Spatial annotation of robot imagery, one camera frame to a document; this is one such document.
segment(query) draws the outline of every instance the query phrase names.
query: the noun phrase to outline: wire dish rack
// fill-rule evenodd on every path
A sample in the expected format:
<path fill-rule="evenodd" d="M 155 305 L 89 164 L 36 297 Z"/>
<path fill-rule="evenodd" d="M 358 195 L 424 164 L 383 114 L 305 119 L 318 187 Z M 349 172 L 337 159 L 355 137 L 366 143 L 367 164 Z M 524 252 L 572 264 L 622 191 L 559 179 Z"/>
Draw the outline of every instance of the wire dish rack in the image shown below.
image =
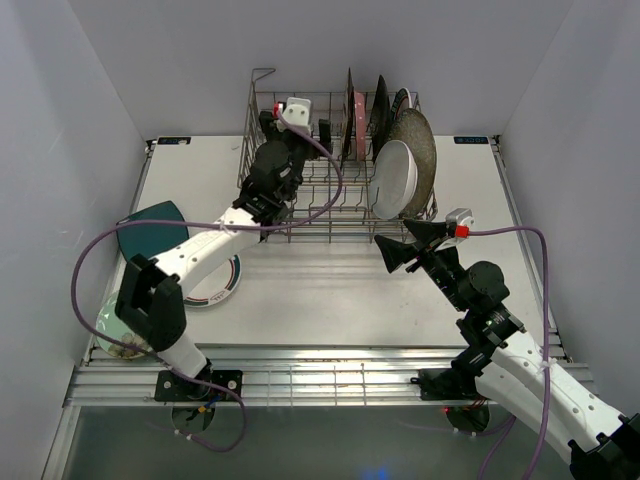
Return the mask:
<path fill-rule="evenodd" d="M 257 89 L 260 80 L 271 75 L 275 68 L 254 69 L 249 90 L 247 117 L 242 141 L 242 155 L 238 173 L 238 188 L 249 174 L 249 168 L 255 160 L 257 148 L 266 140 L 260 129 L 258 115 L 262 110 L 272 110 L 276 102 L 284 102 L 288 97 L 302 97 L 311 100 L 313 105 L 313 132 L 318 132 L 318 120 L 331 122 L 333 152 L 342 161 L 341 132 L 343 123 L 343 103 L 345 92 L 286 92 L 261 91 Z M 366 100 L 366 120 L 369 123 L 375 91 L 362 92 Z M 389 93 L 393 102 L 395 92 Z M 412 92 L 414 108 L 420 110 L 418 94 Z M 295 241 L 373 241 L 377 234 L 397 237 L 405 241 L 408 232 L 402 220 L 382 220 L 375 216 L 373 207 L 377 201 L 377 192 L 369 188 L 375 174 L 372 161 L 371 135 L 367 128 L 367 156 L 364 161 L 345 159 L 342 162 L 343 184 L 340 199 L 333 208 L 309 224 L 293 229 L 284 229 L 281 233 L 291 242 Z M 310 216 L 320 210 L 336 193 L 338 187 L 336 173 L 324 158 L 307 160 L 303 171 L 303 182 L 298 188 L 296 198 L 291 202 L 290 213 L 283 224 Z M 425 210 L 419 215 L 424 220 L 432 220 L 438 212 L 435 193 L 431 192 Z"/>

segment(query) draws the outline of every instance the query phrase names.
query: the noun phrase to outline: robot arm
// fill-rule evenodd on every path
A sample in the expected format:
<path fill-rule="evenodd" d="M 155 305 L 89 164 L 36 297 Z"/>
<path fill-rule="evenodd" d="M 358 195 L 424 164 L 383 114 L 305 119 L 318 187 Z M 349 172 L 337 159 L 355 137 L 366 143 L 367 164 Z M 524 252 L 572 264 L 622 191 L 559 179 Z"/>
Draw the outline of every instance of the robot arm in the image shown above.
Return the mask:
<path fill-rule="evenodd" d="M 309 100 L 291 97 L 286 107 L 276 108 L 287 124 L 310 131 Z M 190 378 L 206 376 L 208 361 L 186 332 L 183 299 L 229 258 L 266 238 L 260 226 L 282 222 L 289 213 L 287 202 L 302 183 L 306 160 L 318 155 L 315 147 L 274 117 L 275 112 L 260 115 L 267 141 L 257 149 L 239 197 L 215 222 L 221 230 L 198 233 L 152 259 L 137 255 L 125 269 L 116 315 L 160 358 Z M 327 139 L 322 132 L 321 143 L 330 146 L 330 133 Z M 250 229 L 230 230 L 238 226 Z"/>
<path fill-rule="evenodd" d="M 542 349 L 502 301 L 509 295 L 500 268 L 478 262 L 464 269 L 455 246 L 466 238 L 473 217 L 468 209 L 447 215 L 443 223 L 405 220 L 413 244 L 376 236 L 391 273 L 411 263 L 423 268 L 461 312 L 458 328 L 469 347 L 452 368 L 431 379 L 421 372 L 415 383 L 424 394 L 476 395 L 498 401 L 537 431 L 542 421 L 544 369 L 551 376 L 547 442 L 570 463 L 576 479 L 636 479 L 640 475 L 640 416 L 629 419 L 578 383 Z"/>

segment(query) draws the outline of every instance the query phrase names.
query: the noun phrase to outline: metal hook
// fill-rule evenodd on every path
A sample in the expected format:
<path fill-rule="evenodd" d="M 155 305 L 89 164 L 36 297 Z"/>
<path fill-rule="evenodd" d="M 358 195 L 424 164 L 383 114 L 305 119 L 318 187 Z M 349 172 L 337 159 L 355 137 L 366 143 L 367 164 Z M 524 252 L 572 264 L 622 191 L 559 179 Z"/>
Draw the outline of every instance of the metal hook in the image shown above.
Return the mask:
<path fill-rule="evenodd" d="M 326 166 L 327 166 L 327 174 L 324 177 L 324 182 L 327 183 L 329 181 L 329 178 L 331 178 L 331 163 L 330 162 L 326 162 Z"/>
<path fill-rule="evenodd" d="M 276 69 L 273 68 L 273 67 L 254 68 L 253 70 L 251 70 L 251 78 L 252 78 L 251 83 L 253 83 L 255 85 L 257 82 L 262 80 L 264 77 L 268 77 L 269 75 L 271 75 L 275 71 L 276 71 Z"/>
<path fill-rule="evenodd" d="M 343 200 L 340 205 L 338 205 L 338 211 L 342 213 L 342 207 L 345 203 L 347 203 L 347 187 L 342 188 L 344 190 Z"/>
<path fill-rule="evenodd" d="M 378 163 L 374 163 L 373 164 L 373 173 L 371 174 L 370 178 L 373 178 L 376 176 L 376 169 L 378 168 Z"/>
<path fill-rule="evenodd" d="M 360 208 L 360 205 L 362 204 L 362 201 L 364 200 L 364 187 L 360 188 L 360 201 L 358 203 L 356 203 L 355 205 L 355 211 L 358 211 L 358 208 Z"/>
<path fill-rule="evenodd" d="M 362 174 L 362 164 L 364 162 L 359 162 L 358 163 L 358 174 L 355 176 L 355 178 L 353 179 L 354 182 L 358 181 L 358 178 L 360 177 L 360 175 Z"/>
<path fill-rule="evenodd" d="M 378 203 L 378 195 L 380 195 L 380 187 L 376 188 L 376 201 L 371 204 L 371 209 L 373 209 L 373 207 L 376 206 L 376 203 Z"/>
<path fill-rule="evenodd" d="M 313 202 L 315 202 L 315 200 L 316 200 L 316 186 L 313 185 L 311 187 L 311 202 L 309 202 L 309 207 L 308 207 L 309 216 L 311 216 L 311 205 L 313 205 Z"/>

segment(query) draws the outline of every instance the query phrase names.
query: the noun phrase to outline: purple cable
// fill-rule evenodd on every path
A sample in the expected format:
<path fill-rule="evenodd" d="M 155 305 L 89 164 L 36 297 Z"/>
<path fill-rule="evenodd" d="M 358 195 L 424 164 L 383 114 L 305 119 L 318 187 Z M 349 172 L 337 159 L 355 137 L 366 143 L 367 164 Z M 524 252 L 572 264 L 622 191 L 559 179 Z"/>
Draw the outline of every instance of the purple cable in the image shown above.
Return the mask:
<path fill-rule="evenodd" d="M 163 427 L 161 425 L 157 425 L 157 424 L 152 423 L 152 422 L 145 422 L 145 423 L 147 424 L 147 426 L 149 428 L 153 428 L 154 430 L 158 430 L 160 432 L 169 432 L 169 433 L 174 433 L 174 434 L 177 432 L 178 434 L 184 436 L 188 440 L 192 440 L 192 441 L 202 445 L 203 447 L 208 448 L 209 450 L 213 450 L 214 452 L 220 452 L 220 450 L 219 450 L 220 447 L 216 447 L 211 442 L 208 442 L 204 438 L 200 438 L 197 435 L 194 435 L 193 433 L 188 432 L 187 430 L 181 430 L 179 428 Z"/>
<path fill-rule="evenodd" d="M 502 445 L 502 442 L 504 442 L 505 438 L 507 438 L 507 435 L 509 435 L 509 432 L 513 428 L 514 423 L 516 423 L 516 417 L 511 417 L 509 420 L 507 420 L 507 424 L 505 425 L 504 432 L 502 432 L 502 435 L 500 435 L 500 438 L 498 438 L 496 443 L 493 444 L 493 447 L 491 447 L 491 450 L 489 450 L 489 453 L 487 453 L 487 456 L 484 457 L 484 460 L 482 461 L 482 465 L 480 465 L 480 470 L 478 470 L 478 480 L 482 480 L 482 477 L 484 477 L 484 471 L 487 469 L 487 466 L 491 461 L 491 457 L 493 457 L 493 454 L 498 451 L 498 448 L 500 448 L 500 445 Z"/>
<path fill-rule="evenodd" d="M 315 218 L 317 218 L 320 215 L 322 215 L 323 213 L 327 212 L 338 201 L 338 198 L 340 198 L 340 194 L 342 193 L 342 172 L 340 170 L 340 164 L 338 163 L 338 161 L 327 151 L 327 149 L 325 149 L 320 144 L 320 142 L 318 142 L 317 140 L 312 138 L 306 132 L 298 130 L 297 128 L 295 128 L 292 125 L 290 125 L 289 123 L 287 123 L 286 120 L 284 120 L 284 118 L 282 118 L 282 114 L 280 112 L 277 112 L 277 115 L 278 115 L 278 119 L 283 123 L 283 125 L 286 128 L 288 128 L 293 133 L 295 133 L 299 137 L 301 137 L 304 140 L 306 140 L 307 142 L 309 142 L 311 145 L 316 147 L 320 151 L 320 153 L 322 155 L 327 157 L 327 159 L 329 160 L 329 162 L 331 163 L 331 165 L 335 169 L 336 176 L 337 176 L 337 179 L 338 179 L 338 188 L 336 189 L 336 193 L 329 200 L 329 202 L 326 205 L 324 205 L 320 210 L 318 210 L 316 213 L 314 213 L 313 215 L 309 216 L 308 218 L 304 218 L 302 220 L 298 220 L 298 221 L 296 221 L 296 222 L 294 222 L 292 224 L 288 224 L 288 225 L 271 225 L 271 226 L 266 226 L 266 227 L 263 227 L 263 226 L 228 225 L 228 226 L 226 226 L 227 230 L 230 230 L 230 231 L 259 231 L 259 232 L 275 232 L 275 231 L 278 231 L 278 230 L 288 230 L 290 228 L 295 228 L 295 227 L 298 227 L 298 226 L 303 225 L 305 223 L 311 222 Z M 73 268 L 73 274 L 71 275 L 71 307 L 73 308 L 73 313 L 78 318 L 78 321 L 80 322 L 80 324 L 85 329 L 87 329 L 89 332 L 91 332 L 93 335 L 95 335 L 97 337 L 100 337 L 100 338 L 102 338 L 102 339 L 104 339 L 104 340 L 106 340 L 108 342 L 111 342 L 111 343 L 113 343 L 115 345 L 118 345 L 120 347 L 127 348 L 127 349 L 130 349 L 130 350 L 134 350 L 135 352 L 138 352 L 138 353 L 143 353 L 143 354 L 148 355 L 150 357 L 153 357 L 156 360 L 158 360 L 159 362 L 165 364 L 164 361 L 154 352 L 147 352 L 146 350 L 141 349 L 137 345 L 123 343 L 123 342 L 121 342 L 119 340 L 116 340 L 115 338 L 111 338 L 108 335 L 105 335 L 104 333 L 99 332 L 98 330 L 96 330 L 84 318 L 84 316 L 82 315 L 82 312 L 80 311 L 80 306 L 78 305 L 78 277 L 80 275 L 80 268 L 82 267 L 82 264 L 84 263 L 85 259 L 87 258 L 87 255 L 89 255 L 89 252 L 101 240 L 104 240 L 109 235 L 111 235 L 111 234 L 113 234 L 113 233 L 115 233 L 115 232 L 117 232 L 119 230 L 122 230 L 123 228 L 135 227 L 135 226 L 138 226 L 138 225 L 173 225 L 173 226 L 180 226 L 180 227 L 203 228 L 203 229 L 208 229 L 208 230 L 220 230 L 221 229 L 221 225 L 220 224 L 213 224 L 213 223 L 179 222 L 179 221 L 173 221 L 173 220 L 135 220 L 133 222 L 122 223 L 120 225 L 116 225 L 115 227 L 110 228 L 109 230 L 106 230 L 106 231 L 102 232 L 96 238 L 91 240 L 91 242 L 89 242 L 89 244 L 80 253 L 80 256 L 78 257 L 78 260 L 77 260 L 77 262 L 76 262 L 76 264 L 75 264 L 75 266 Z M 238 402 L 238 404 L 240 405 L 240 410 L 242 412 L 242 428 L 241 428 L 240 434 L 238 435 L 236 440 L 234 440 L 230 445 L 228 445 L 226 447 L 218 447 L 216 445 L 212 445 L 211 443 L 207 442 L 206 440 L 203 440 L 201 438 L 196 437 L 195 435 L 192 435 L 190 437 L 193 441 L 199 443 L 200 445 L 202 445 L 202 446 L 204 446 L 204 447 L 206 447 L 206 448 L 208 448 L 210 450 L 213 450 L 214 452 L 229 452 L 229 451 L 233 450 L 242 441 L 242 439 L 245 436 L 246 430 L 247 430 L 247 411 L 246 411 L 245 404 L 242 401 L 242 398 L 240 398 L 240 396 L 238 394 L 236 394 L 234 391 L 229 390 L 226 387 L 223 387 L 221 385 L 216 385 L 215 383 L 209 383 L 209 382 L 204 382 L 202 380 L 196 380 L 195 378 L 191 378 L 191 377 L 185 375 L 184 373 L 182 373 L 181 371 L 179 371 L 176 368 L 171 367 L 170 365 L 168 365 L 167 367 L 175 375 L 179 376 L 180 378 L 183 378 L 184 380 L 187 380 L 187 381 L 189 381 L 191 383 L 195 383 L 195 384 L 198 384 L 198 385 L 203 385 L 203 386 L 212 388 L 214 390 L 218 390 L 218 391 L 220 391 L 222 393 L 226 393 L 231 398 L 233 398 L 236 402 Z"/>
<path fill-rule="evenodd" d="M 549 253 L 547 250 L 547 241 L 544 238 L 543 233 L 535 228 L 535 227 L 526 227 L 526 226 L 516 226 L 516 227 L 506 227 L 506 228 L 498 228 L 496 230 L 486 230 L 486 231 L 478 231 L 478 232 L 469 232 L 469 236 L 472 237 L 486 237 L 489 235 L 499 235 L 501 233 L 509 233 L 509 232 L 533 232 L 540 239 L 540 246 L 542 247 L 542 360 L 549 363 Z M 544 369 L 544 397 L 542 401 L 542 419 L 540 422 L 540 433 L 538 434 L 538 441 L 536 442 L 536 448 L 533 452 L 533 456 L 531 457 L 531 461 L 529 462 L 529 466 L 523 475 L 524 480 L 528 480 L 531 478 L 533 471 L 536 468 L 538 463 L 538 459 L 540 458 L 540 454 L 542 452 L 542 447 L 544 446 L 544 437 L 547 434 L 547 426 L 549 424 L 549 409 L 551 408 L 551 372 L 549 368 Z"/>

